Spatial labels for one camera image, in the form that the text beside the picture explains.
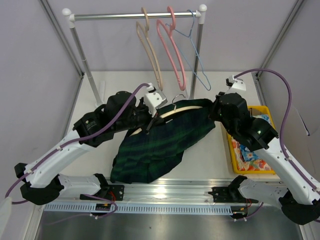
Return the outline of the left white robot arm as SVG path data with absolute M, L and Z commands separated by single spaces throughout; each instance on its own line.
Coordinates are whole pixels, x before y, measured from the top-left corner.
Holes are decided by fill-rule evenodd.
M 67 176 L 61 172 L 74 160 L 112 140 L 115 133 L 137 128 L 149 129 L 157 119 L 157 110 L 167 103 L 160 90 L 152 90 L 136 103 L 134 95 L 119 91 L 94 111 L 86 113 L 73 129 L 41 159 L 30 164 L 18 163 L 17 178 L 22 197 L 35 205 L 45 205 L 57 198 L 111 200 L 111 187 L 103 174 Z

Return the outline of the tan wooden hanger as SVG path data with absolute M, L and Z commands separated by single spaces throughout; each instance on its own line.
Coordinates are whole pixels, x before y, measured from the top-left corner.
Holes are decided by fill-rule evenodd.
M 161 68 L 159 65 L 159 61 L 158 61 L 158 57 L 157 54 L 155 52 L 155 49 L 150 41 L 149 38 L 149 30 L 150 30 L 150 21 L 149 21 L 149 17 L 147 14 L 147 11 L 144 7 L 141 7 L 141 12 L 143 14 L 143 17 L 145 19 L 145 25 L 142 25 L 139 21 L 136 21 L 135 23 L 135 27 L 136 27 L 136 33 L 137 36 L 140 40 L 140 43 L 142 44 L 148 59 L 150 61 L 150 64 L 152 66 L 153 69 L 153 73 L 158 85 L 158 88 L 162 91 L 164 88 L 163 85 L 163 77 L 162 77 L 162 72 L 161 72 Z

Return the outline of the silver clothes rack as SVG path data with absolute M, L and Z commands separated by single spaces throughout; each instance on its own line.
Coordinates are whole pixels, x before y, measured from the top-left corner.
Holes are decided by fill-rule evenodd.
M 201 4 L 197 10 L 207 12 L 207 6 L 205 4 Z M 66 21 L 68 23 L 71 35 L 73 37 L 73 40 L 75 42 L 76 48 L 78 50 L 78 53 L 80 55 L 80 59 L 84 65 L 85 74 L 88 78 L 88 81 L 90 83 L 91 89 L 93 91 L 96 106 L 100 106 L 103 104 L 102 96 L 100 96 L 100 93 L 98 92 L 97 86 L 95 84 L 94 78 L 92 76 L 92 72 L 90 70 L 87 58 L 85 56 L 83 47 L 81 45 L 81 41 L 79 39 L 75 22 L 77 21 L 94 21 L 94 20 L 123 20 L 123 19 L 144 19 L 142 12 L 141 13 L 121 13 L 121 14 L 73 14 L 70 9 L 64 8 L 62 10 L 62 14 L 66 18 Z M 179 62 L 179 66 L 181 69 L 182 79 L 186 79 L 186 73 L 185 69 L 183 67 L 182 62 L 182 55 L 180 54 L 180 51 L 178 50 L 178 46 L 176 42 L 173 39 L 173 31 L 176 29 L 176 19 L 177 18 L 190 18 L 188 16 L 189 14 L 187 12 L 174 12 L 172 7 L 167 7 L 167 12 L 163 13 L 147 13 L 148 19 L 157 19 L 156 25 L 161 25 L 163 29 L 166 31 L 169 40 L 172 44 L 172 47 L 176 53 L 176 57 Z M 187 90 L 187 93 L 189 94 L 189 98 L 193 99 L 195 97 L 190 97 L 190 88 Z

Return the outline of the blue floral cloth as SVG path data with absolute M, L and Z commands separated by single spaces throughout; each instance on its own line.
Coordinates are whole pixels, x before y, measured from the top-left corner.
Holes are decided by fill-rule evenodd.
M 247 147 L 236 141 L 227 134 L 228 146 L 233 171 L 236 174 L 273 174 L 272 168 L 256 153 L 251 152 Z

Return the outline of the cream plastic hanger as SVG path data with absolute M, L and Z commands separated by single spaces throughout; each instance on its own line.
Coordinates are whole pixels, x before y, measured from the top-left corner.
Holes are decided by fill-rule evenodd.
M 185 111 L 204 108 L 209 104 L 207 99 L 196 99 L 196 100 L 183 99 L 175 102 L 175 99 L 177 97 L 185 97 L 185 96 L 183 94 L 176 95 L 172 99 L 171 105 L 168 105 L 163 109 L 160 109 L 160 111 L 162 112 L 156 110 L 155 115 L 151 116 L 150 119 L 147 119 L 147 123 L 143 123 L 141 127 L 137 128 L 134 131 L 128 131 L 126 134 L 126 137 L 131 137 L 139 134 L 140 132 L 148 131 L 149 130 L 148 127 L 151 128 L 153 124 L 164 123 L 166 118 L 173 117 L 174 115 L 177 115 Z

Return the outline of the green navy plaid skirt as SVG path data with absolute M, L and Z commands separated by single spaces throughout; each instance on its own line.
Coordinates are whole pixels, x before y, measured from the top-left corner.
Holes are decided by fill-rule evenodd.
M 148 134 L 134 134 L 129 130 L 118 148 L 112 163 L 112 183 L 151 183 L 174 169 L 183 158 L 184 151 L 198 143 L 215 123 L 209 118 L 213 102 L 209 99 L 180 100 L 159 110 L 166 114 L 183 107 L 176 116 L 152 127 Z

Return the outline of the yellow plastic bin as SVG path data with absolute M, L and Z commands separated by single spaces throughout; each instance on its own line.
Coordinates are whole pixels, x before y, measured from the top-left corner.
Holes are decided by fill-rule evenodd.
M 249 106 L 250 115 L 256 118 L 266 120 L 273 128 L 275 128 L 273 119 L 269 108 L 265 105 Z M 229 152 L 231 157 L 231 164 L 233 172 L 239 175 L 247 174 L 272 174 L 275 171 L 258 155 L 250 152 L 247 147 L 237 142 L 231 135 L 226 133 Z

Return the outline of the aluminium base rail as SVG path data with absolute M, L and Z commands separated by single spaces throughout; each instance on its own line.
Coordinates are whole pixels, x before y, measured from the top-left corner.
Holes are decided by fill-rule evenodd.
M 58 174 L 45 183 L 30 183 L 30 196 L 24 198 L 36 205 L 45 205 L 56 199 L 93 200 L 96 197 L 111 201 L 164 201 L 190 196 L 191 191 L 180 186 L 164 184 L 109 184 L 102 174 L 67 176 Z

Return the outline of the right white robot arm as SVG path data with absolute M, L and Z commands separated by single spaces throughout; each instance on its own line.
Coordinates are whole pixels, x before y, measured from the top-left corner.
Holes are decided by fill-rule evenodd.
M 280 209 L 292 222 L 305 225 L 320 220 L 320 183 L 281 145 L 277 131 L 262 118 L 250 114 L 247 102 L 238 93 L 220 92 L 209 118 L 221 122 L 227 133 L 264 160 L 284 183 L 283 187 L 237 176 L 220 194 L 210 194 L 219 203 L 250 199 Z

